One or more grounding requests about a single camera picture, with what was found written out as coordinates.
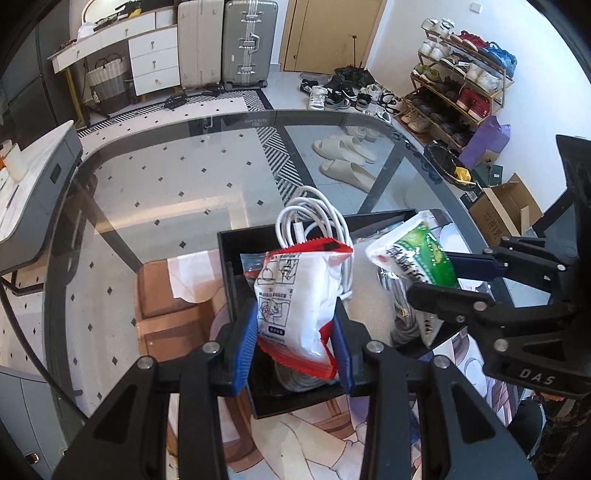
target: coiled charging cable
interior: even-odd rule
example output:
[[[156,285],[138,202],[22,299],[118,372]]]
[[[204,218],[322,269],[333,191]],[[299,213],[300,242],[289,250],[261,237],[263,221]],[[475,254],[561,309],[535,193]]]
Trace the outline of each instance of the coiled charging cable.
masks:
[[[304,196],[313,194],[317,198]],[[303,222],[311,220],[312,223],[304,229]],[[295,244],[306,242],[308,235],[318,227],[322,236],[334,238],[339,242],[353,248],[353,242],[349,235],[349,227],[341,213],[329,202],[324,194],[313,187],[303,185],[298,187],[292,199],[281,211],[275,222],[275,234],[282,248],[292,247]],[[351,295],[353,283],[353,254],[343,263],[339,296],[341,300],[348,299]]]

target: marble countertop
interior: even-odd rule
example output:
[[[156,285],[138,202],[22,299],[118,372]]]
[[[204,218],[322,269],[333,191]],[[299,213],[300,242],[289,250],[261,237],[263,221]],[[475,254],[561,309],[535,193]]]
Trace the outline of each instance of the marble countertop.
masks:
[[[74,122],[70,120],[54,128],[22,151],[22,159],[29,166],[25,178],[17,183],[8,176],[0,189],[0,242],[6,240],[18,225],[43,169],[73,125]],[[5,171],[6,169],[2,171],[4,177],[8,173],[4,173]]]

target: wooden door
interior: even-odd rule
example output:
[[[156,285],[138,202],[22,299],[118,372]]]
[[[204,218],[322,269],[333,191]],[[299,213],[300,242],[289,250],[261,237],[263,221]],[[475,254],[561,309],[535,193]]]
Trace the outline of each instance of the wooden door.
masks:
[[[359,66],[374,36],[382,0],[293,1],[284,70],[334,73],[353,59]]]

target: glass table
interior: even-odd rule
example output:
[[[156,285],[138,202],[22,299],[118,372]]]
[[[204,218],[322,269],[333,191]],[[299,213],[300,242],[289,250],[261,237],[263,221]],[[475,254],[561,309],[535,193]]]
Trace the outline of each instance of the glass table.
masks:
[[[375,177],[368,192],[324,175],[320,167],[327,160],[313,148],[346,135],[347,127],[376,133],[374,141],[362,142],[376,158],[363,166]],[[439,209],[468,249],[480,253],[486,243],[459,200],[463,192],[443,181],[417,147],[401,128],[374,117],[306,111],[165,125],[103,147],[75,175],[51,244],[43,310],[48,371],[90,416],[142,348],[150,348],[141,338],[138,344],[142,267],[214,250],[220,231],[273,224],[301,185],[316,186],[343,215]],[[498,301],[511,302],[503,281],[488,287]],[[457,337],[463,356],[470,351],[465,337]],[[236,420],[232,407],[222,407],[225,446],[241,452],[230,466],[245,479],[354,478],[365,421],[357,400],[342,396],[259,420]],[[54,403],[69,444],[82,421],[57,394]],[[301,433],[296,446],[286,447],[296,473],[282,466],[278,459],[285,452],[268,433],[289,435],[287,430]],[[420,464],[420,450],[413,461]],[[170,478],[175,472],[170,458]]]

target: purple paper bag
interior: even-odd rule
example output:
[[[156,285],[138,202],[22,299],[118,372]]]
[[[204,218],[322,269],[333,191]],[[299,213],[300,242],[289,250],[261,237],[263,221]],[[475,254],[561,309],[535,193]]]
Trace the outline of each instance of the purple paper bag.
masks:
[[[500,125],[495,115],[487,116],[464,147],[459,160],[471,170],[487,151],[501,153],[510,139],[511,126]]]

